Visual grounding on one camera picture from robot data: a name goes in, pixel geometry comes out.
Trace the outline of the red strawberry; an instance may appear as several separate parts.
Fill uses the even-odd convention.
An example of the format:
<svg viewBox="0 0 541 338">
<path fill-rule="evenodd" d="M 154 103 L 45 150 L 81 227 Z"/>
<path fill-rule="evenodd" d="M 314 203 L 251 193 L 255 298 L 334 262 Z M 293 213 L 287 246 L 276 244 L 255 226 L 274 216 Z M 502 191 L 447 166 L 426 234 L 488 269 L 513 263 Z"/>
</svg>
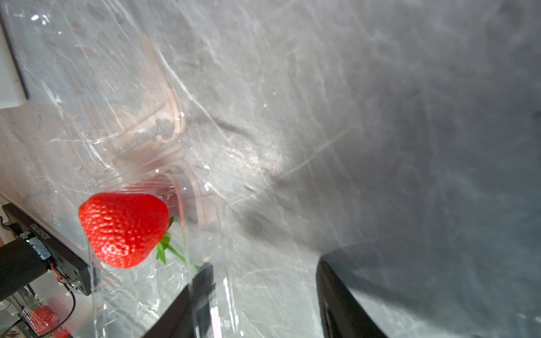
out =
<svg viewBox="0 0 541 338">
<path fill-rule="evenodd" d="M 153 250 L 163 264 L 166 251 L 186 262 L 170 244 L 170 227 L 184 222 L 182 202 L 173 194 L 99 193 L 79 207 L 78 218 L 92 250 L 109 266 L 133 268 Z"/>
</svg>

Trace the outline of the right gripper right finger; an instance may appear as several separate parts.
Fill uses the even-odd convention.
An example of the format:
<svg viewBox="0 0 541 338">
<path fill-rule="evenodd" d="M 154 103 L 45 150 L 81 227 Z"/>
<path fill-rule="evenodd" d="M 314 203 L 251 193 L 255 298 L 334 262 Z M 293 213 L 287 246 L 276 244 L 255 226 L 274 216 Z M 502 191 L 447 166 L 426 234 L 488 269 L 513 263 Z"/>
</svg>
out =
<svg viewBox="0 0 541 338">
<path fill-rule="evenodd" d="M 325 338 L 387 337 L 323 259 L 316 269 L 316 286 Z"/>
</svg>

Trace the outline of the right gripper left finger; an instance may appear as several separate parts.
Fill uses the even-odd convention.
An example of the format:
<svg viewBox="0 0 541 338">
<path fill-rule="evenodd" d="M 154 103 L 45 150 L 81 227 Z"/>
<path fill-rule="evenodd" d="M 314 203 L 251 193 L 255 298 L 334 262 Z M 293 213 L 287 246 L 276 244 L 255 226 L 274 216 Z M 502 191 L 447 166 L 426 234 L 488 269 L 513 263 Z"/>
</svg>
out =
<svg viewBox="0 0 541 338">
<path fill-rule="evenodd" d="M 213 266 L 205 263 L 143 338 L 206 337 L 211 327 L 214 289 Z"/>
</svg>

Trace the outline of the clear plastic clamshell container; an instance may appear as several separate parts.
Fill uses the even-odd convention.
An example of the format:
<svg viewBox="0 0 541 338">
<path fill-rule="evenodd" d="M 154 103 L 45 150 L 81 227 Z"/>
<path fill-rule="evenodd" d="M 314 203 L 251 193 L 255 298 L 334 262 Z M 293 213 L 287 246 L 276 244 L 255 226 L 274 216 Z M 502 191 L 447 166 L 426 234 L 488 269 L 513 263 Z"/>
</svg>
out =
<svg viewBox="0 0 541 338">
<path fill-rule="evenodd" d="M 227 260 L 224 201 L 183 160 L 186 119 L 179 96 L 124 1 L 3 1 L 25 86 L 42 115 L 35 169 L 41 197 L 21 201 L 83 253 L 92 279 L 91 337 L 142 337 L 205 263 L 214 270 L 206 337 L 246 337 Z M 175 195 L 184 222 L 169 229 L 186 259 L 155 252 L 119 269 L 96 256 L 76 209 L 97 192 Z"/>
</svg>

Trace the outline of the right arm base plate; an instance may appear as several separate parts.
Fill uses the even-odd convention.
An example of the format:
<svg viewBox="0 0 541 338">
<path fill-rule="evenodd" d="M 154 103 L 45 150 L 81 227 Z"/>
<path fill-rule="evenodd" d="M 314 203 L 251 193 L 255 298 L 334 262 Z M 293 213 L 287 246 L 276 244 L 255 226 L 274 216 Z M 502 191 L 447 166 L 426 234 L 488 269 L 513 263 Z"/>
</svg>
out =
<svg viewBox="0 0 541 338">
<path fill-rule="evenodd" d="M 1 248 L 1 299 L 49 270 L 85 296 L 92 293 L 91 270 L 85 260 L 16 205 L 1 208 L 8 219 L 1 222 L 1 228 L 14 236 Z"/>
</svg>

